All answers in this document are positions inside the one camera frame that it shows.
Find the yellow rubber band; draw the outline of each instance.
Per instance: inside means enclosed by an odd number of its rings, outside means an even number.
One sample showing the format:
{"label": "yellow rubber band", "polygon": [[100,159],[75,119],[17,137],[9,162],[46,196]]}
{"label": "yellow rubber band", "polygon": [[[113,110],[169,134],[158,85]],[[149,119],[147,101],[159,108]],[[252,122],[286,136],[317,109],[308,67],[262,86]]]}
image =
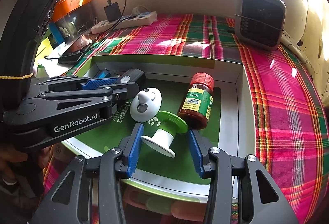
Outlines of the yellow rubber band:
{"label": "yellow rubber band", "polygon": [[31,76],[33,76],[33,73],[27,74],[23,77],[3,77],[3,76],[0,76],[0,79],[17,79],[17,80],[20,80],[20,79],[30,78]]}

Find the white toy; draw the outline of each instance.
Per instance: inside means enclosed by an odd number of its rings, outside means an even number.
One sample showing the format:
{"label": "white toy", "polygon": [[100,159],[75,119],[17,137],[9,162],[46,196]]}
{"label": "white toy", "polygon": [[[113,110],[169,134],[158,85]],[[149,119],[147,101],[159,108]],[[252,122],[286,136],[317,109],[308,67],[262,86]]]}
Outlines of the white toy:
{"label": "white toy", "polygon": [[131,117],[140,123],[151,120],[160,110],[161,101],[161,92],[156,88],[140,91],[130,105]]}

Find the smartphone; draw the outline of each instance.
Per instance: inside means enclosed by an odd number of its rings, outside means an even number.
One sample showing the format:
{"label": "smartphone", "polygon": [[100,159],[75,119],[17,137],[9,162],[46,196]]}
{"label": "smartphone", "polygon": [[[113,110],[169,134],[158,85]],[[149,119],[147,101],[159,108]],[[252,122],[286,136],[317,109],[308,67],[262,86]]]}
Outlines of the smartphone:
{"label": "smartphone", "polygon": [[58,59],[59,64],[77,64],[91,48],[98,35],[82,35]]}

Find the green and white spool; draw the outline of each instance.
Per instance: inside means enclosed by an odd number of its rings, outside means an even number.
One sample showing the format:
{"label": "green and white spool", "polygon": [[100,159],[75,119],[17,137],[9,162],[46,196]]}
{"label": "green and white spool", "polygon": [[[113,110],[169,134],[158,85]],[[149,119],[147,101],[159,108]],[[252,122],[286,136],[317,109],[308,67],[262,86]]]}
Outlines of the green and white spool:
{"label": "green and white spool", "polygon": [[168,157],[175,157],[175,153],[169,148],[177,133],[186,133],[188,126],[183,119],[176,114],[160,111],[157,118],[161,122],[154,136],[148,137],[143,135],[142,141],[157,152]]}

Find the medicine bottle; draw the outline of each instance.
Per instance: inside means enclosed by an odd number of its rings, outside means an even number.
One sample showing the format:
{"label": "medicine bottle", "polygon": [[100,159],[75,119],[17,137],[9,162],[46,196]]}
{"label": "medicine bottle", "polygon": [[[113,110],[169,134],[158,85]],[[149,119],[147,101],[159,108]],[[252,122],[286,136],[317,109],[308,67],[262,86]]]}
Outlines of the medicine bottle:
{"label": "medicine bottle", "polygon": [[196,73],[177,115],[190,128],[204,129],[208,124],[212,104],[213,78],[206,73]]}

